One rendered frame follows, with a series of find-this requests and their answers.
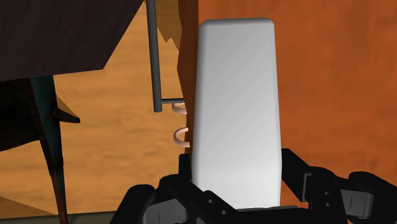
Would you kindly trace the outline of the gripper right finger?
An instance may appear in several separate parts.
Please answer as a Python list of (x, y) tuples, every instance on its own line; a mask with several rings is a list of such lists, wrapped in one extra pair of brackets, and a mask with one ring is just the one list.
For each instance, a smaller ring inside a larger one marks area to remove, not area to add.
[(397, 224), (397, 186), (365, 171), (341, 178), (288, 148), (281, 155), (282, 180), (324, 224)]

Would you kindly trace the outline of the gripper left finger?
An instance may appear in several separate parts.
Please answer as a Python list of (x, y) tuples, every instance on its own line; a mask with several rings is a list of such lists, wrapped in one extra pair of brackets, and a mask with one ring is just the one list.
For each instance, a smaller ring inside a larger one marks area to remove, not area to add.
[(109, 224), (239, 224), (239, 212), (210, 190), (191, 182), (190, 156), (179, 156), (177, 174), (159, 186), (129, 188)]

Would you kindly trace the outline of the white rounded block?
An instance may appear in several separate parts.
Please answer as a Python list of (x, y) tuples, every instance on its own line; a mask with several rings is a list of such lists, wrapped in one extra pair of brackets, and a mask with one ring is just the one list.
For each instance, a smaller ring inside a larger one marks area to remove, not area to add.
[(236, 209), (281, 199), (274, 24), (208, 20), (198, 37), (192, 181)]

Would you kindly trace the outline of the dark wooden table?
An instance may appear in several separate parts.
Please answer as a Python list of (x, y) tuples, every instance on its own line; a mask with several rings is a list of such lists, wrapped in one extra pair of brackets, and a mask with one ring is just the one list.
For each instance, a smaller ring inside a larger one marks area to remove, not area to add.
[(56, 74), (105, 67), (143, 0), (0, 0), (0, 151), (39, 141), (60, 224), (69, 224)]

